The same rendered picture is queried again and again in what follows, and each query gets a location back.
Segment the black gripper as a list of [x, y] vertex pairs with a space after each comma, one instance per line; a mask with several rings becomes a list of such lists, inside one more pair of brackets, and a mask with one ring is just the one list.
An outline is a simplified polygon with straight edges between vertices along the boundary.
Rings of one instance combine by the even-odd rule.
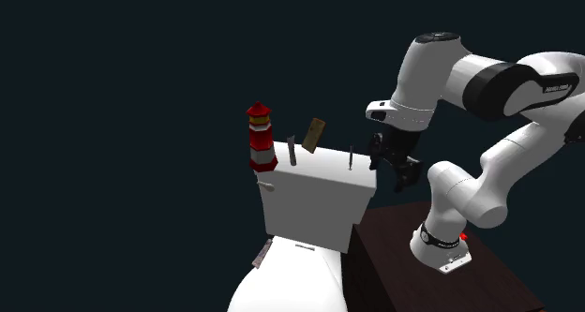
[[383, 133], [373, 133], [368, 143], [369, 169], [378, 169], [381, 156], [394, 166], [397, 182], [396, 193], [405, 187], [415, 185], [420, 178], [424, 163], [409, 155], [421, 136], [420, 131], [408, 131], [386, 126]]

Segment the brown flat rectangular phone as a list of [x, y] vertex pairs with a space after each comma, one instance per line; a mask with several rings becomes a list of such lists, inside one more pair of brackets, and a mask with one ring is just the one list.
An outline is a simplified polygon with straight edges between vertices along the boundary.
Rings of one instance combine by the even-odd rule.
[[318, 118], [313, 118], [302, 142], [302, 147], [313, 154], [326, 128], [326, 123]]

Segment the white toilet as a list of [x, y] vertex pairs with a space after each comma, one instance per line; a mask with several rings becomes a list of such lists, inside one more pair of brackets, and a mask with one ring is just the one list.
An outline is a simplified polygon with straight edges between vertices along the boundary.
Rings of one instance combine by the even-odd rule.
[[275, 142], [278, 164], [257, 173], [266, 232], [273, 243], [259, 269], [235, 290], [227, 312], [348, 312], [341, 256], [376, 192], [368, 156]]

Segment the dark brown robot stand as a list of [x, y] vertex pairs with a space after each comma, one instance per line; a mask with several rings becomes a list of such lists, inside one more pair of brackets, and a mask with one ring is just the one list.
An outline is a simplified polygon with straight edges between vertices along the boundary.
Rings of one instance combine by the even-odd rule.
[[444, 275], [409, 242], [428, 202], [368, 209], [341, 256], [348, 312], [542, 312], [545, 305], [470, 230], [472, 261]]

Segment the red white lighthouse figure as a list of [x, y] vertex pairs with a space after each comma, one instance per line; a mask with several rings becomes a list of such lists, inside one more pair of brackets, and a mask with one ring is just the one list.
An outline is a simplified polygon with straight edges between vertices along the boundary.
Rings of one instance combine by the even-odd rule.
[[249, 166], [256, 172], [273, 171], [278, 159], [275, 152], [271, 110], [256, 101], [247, 111], [249, 132]]

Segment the grey flat strip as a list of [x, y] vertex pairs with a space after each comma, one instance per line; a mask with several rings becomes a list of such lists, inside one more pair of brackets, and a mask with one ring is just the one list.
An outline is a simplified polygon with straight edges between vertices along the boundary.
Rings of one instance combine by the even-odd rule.
[[259, 269], [263, 263], [263, 260], [266, 256], [266, 254], [268, 253], [271, 245], [273, 243], [273, 239], [269, 238], [266, 240], [265, 244], [263, 245], [262, 249], [260, 250], [260, 252], [257, 254], [256, 258], [253, 260], [253, 262], [251, 263], [256, 269]]

